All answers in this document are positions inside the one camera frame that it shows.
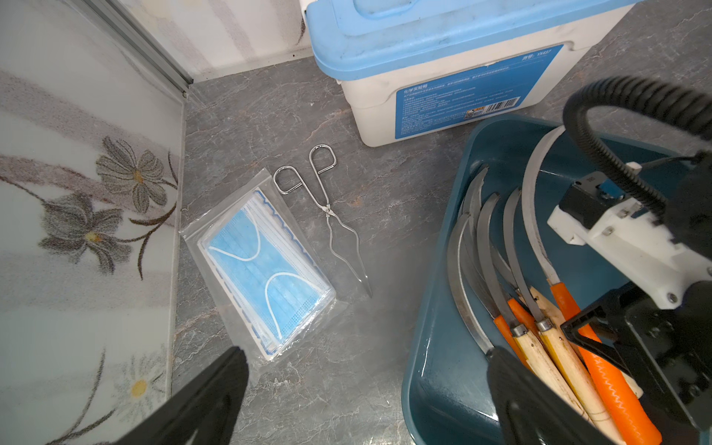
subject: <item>curved blade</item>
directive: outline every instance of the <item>curved blade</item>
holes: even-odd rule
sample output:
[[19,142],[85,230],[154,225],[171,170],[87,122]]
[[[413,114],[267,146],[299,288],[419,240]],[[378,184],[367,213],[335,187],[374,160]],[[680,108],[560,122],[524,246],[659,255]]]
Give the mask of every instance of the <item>curved blade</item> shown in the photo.
[[[465,228],[465,234],[463,235],[463,244],[466,242],[466,237],[467,228]],[[460,261],[462,273],[465,276],[465,280],[470,285],[470,288],[472,288],[475,295],[477,295],[477,298],[482,302],[482,305],[485,307],[489,315],[493,319],[497,318],[499,316],[499,309],[497,309],[497,306],[494,304],[494,301],[487,290],[484,278],[480,275],[479,261],[477,263],[478,267],[476,268],[466,246],[463,247]]]
[[561,125],[549,131],[549,133],[541,138],[531,156],[529,156],[522,183],[522,218],[524,219],[524,229],[527,231],[529,244],[531,244],[532,250],[534,250],[534,254],[539,260],[541,268],[544,270],[546,279],[549,280],[549,285],[560,283],[561,280],[559,279],[559,275],[556,274],[553,264],[549,261],[549,257],[546,256],[544,244],[541,242],[539,226],[536,224],[536,211],[534,210],[534,192],[536,189],[536,177],[539,175],[541,164],[544,162],[544,158],[546,154],[549,153],[551,146],[554,145],[556,139],[558,139],[564,131],[566,131],[566,129]]
[[510,329],[516,328],[520,325],[517,317],[514,316],[512,310],[507,304],[504,292],[500,287],[499,280],[497,280],[497,274],[494,269],[494,263],[492,262],[492,253],[489,239],[489,226],[490,220],[492,219],[492,213],[494,212],[494,207],[499,201],[499,193],[492,193],[485,204],[482,206],[480,211],[480,217],[477,221],[477,244],[479,246],[478,254],[480,258],[480,266],[482,267],[482,274],[485,276],[485,282],[487,282],[487,287],[489,288],[490,295],[494,299],[494,303],[497,305],[500,314],[504,318]]
[[519,205],[519,197],[521,194],[521,189],[517,188],[511,195],[509,195],[507,204],[504,206],[504,216],[502,221],[504,249],[507,252],[507,259],[509,260],[509,266],[512,268],[514,279],[517,281],[517,287],[522,293],[524,301],[527,303],[527,307],[531,311],[534,320],[540,322],[544,320],[544,314],[542,314],[541,309],[539,309],[539,305],[537,305],[534,297],[527,287],[526,281],[524,281],[524,274],[522,274],[522,268],[520,267],[519,260],[517,259],[517,248],[514,244],[514,215],[517,212],[517,206]]
[[465,293],[465,285],[462,281],[462,270],[460,269],[462,236],[465,229],[467,229],[469,219],[469,213],[460,216],[457,220],[457,224],[455,224],[455,228],[450,234],[450,241],[447,247],[447,276],[450,282],[452,298],[455,300],[455,306],[457,306],[457,311],[460,313],[462,321],[465,322],[467,330],[470,332],[470,335],[472,335],[472,338],[475,339],[475,342],[482,352],[487,354],[494,348],[494,345],[492,345],[492,342],[487,338],[487,334],[485,334],[485,331],[475,317],[475,313],[472,311],[470,302],[467,299],[467,294]]
[[[460,214],[469,211],[474,222],[474,224],[470,224],[469,230],[465,231],[463,242],[465,243],[466,253],[471,257],[471,262],[477,268],[477,273],[480,277],[482,276],[482,273],[479,271],[480,265],[477,255],[475,254],[475,252],[477,252],[475,230],[477,218],[480,216],[480,208],[482,207],[482,186],[485,182],[485,176],[488,171],[489,165],[484,164],[480,169],[480,172],[474,177],[474,179],[472,179],[472,182],[470,182],[470,185],[467,187],[467,192],[465,193],[465,197],[460,205]],[[514,275],[512,274],[512,270],[509,268],[506,261],[504,261],[504,258],[502,258],[502,254],[494,246],[492,246],[492,257],[494,258],[494,266],[499,274],[502,275],[502,278],[504,278],[507,283],[511,284],[513,288],[516,288],[517,284],[514,279]],[[467,282],[470,287],[475,287],[470,280]]]
[[480,168],[479,173],[470,181],[470,185],[467,186],[467,192],[465,192],[465,197],[460,203],[460,215],[469,212],[474,220],[477,221],[477,216],[482,206],[482,184],[485,182],[485,176],[488,170],[489,165],[484,164],[482,168]]

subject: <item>orange handle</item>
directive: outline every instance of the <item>orange handle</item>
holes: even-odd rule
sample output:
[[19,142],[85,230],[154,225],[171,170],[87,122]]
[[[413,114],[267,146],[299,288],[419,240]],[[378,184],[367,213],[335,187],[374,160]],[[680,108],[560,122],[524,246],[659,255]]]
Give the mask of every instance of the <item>orange handle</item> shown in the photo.
[[[568,320],[581,310],[564,283],[551,286],[551,293]],[[579,329],[585,337],[600,342],[590,326]],[[582,347],[579,348],[603,404],[628,445],[659,445],[663,438],[643,410],[618,368]]]
[[522,323],[524,326],[527,327],[530,331],[534,333],[537,337],[539,336],[539,329],[536,328],[536,322],[534,321],[534,317],[527,312],[521,304],[514,298],[511,298],[509,301],[509,308],[514,312],[514,316],[517,317],[517,320],[519,320],[519,323]]
[[499,332],[502,334],[504,337],[504,340],[507,340],[507,343],[509,346],[512,348],[512,351],[514,351],[515,354],[517,354],[517,357],[519,357],[519,361],[524,364],[524,366],[527,367],[528,370],[531,371],[531,368],[529,367],[529,364],[527,363],[526,357],[524,357],[524,353],[522,352],[521,349],[519,349],[519,345],[514,341],[514,338],[512,337],[512,333],[509,331],[509,326],[507,326],[507,322],[504,321],[504,318],[502,318],[502,315],[499,315],[497,318],[494,319],[494,324],[497,326],[497,329],[499,329]]

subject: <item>surgical face mask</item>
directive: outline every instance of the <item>surgical face mask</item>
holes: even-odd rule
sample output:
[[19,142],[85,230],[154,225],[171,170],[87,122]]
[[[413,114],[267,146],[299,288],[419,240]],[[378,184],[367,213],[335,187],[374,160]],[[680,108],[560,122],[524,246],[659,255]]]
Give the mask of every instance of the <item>surgical face mask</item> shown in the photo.
[[334,297],[334,288],[260,189],[200,245],[267,359]]

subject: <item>metal tongs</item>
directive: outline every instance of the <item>metal tongs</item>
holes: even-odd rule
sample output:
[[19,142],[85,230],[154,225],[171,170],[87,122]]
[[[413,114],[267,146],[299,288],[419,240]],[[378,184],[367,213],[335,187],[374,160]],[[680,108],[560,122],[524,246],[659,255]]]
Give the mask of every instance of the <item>metal tongs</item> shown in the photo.
[[[328,149],[329,152],[331,153],[331,157],[334,159],[334,161],[328,167],[324,167],[321,170],[317,170],[316,165],[314,164],[314,153],[317,150],[319,150],[320,148]],[[344,224],[343,221],[341,221],[341,218],[339,218],[339,216],[331,209],[331,203],[329,202],[329,195],[326,193],[326,189],[324,188],[324,183],[321,181],[321,174],[323,172],[326,172],[327,170],[331,170],[332,168],[336,167],[336,155],[334,154],[334,150],[326,144],[319,144],[319,145],[315,146],[313,149],[311,149],[311,151],[309,151],[309,163],[311,164],[312,170],[314,171],[314,175],[316,176],[316,179],[319,182],[319,187],[321,187],[321,192],[324,194],[324,199],[326,201],[325,204],[320,204],[319,201],[317,201],[316,197],[314,197],[314,193],[312,193],[312,191],[307,186],[306,182],[304,182],[304,178],[302,178],[302,175],[299,174],[297,169],[291,165],[283,165],[282,167],[279,167],[272,175],[272,180],[274,181],[274,184],[277,187],[277,190],[279,190],[279,192],[281,194],[291,193],[294,190],[298,189],[299,187],[304,186],[307,193],[309,193],[309,196],[314,201],[314,204],[316,204],[317,207],[319,207],[319,209],[321,209],[324,212],[324,214],[326,215],[326,225],[329,227],[329,249],[331,250],[331,253],[333,253],[336,258],[338,258],[341,261],[343,261],[344,263],[346,263],[346,266],[349,266],[349,269],[354,274],[356,279],[361,283],[363,288],[366,290],[366,293],[368,294],[368,296],[372,297],[373,292],[371,291],[371,285],[368,282],[368,275],[366,274],[366,268],[364,267],[363,260],[361,259],[361,251],[359,249],[360,241],[359,241],[358,233],[356,232],[356,230],[354,230],[351,227]],[[277,175],[282,170],[293,171],[297,175],[297,178],[299,178],[299,183],[297,183],[296,185],[291,187],[289,190],[282,190],[282,188],[279,187],[279,184],[277,183]],[[349,261],[346,258],[344,258],[343,256],[336,253],[336,251],[334,251],[334,246],[333,246],[334,231],[331,228],[331,216],[336,218],[336,221],[338,221],[339,224],[341,224],[341,227],[350,231],[356,237],[356,257],[358,258],[358,262],[361,266],[361,271],[363,272],[363,278],[361,276],[359,276],[359,274],[356,272],[356,270],[353,268],[353,266],[351,266],[351,263],[349,263]]]

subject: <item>blue lid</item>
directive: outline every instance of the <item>blue lid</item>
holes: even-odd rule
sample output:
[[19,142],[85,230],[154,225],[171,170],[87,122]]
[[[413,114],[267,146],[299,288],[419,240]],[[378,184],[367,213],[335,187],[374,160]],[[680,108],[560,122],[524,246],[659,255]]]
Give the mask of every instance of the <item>blue lid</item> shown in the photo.
[[357,80],[583,19],[637,0],[316,0],[306,18],[327,75]]

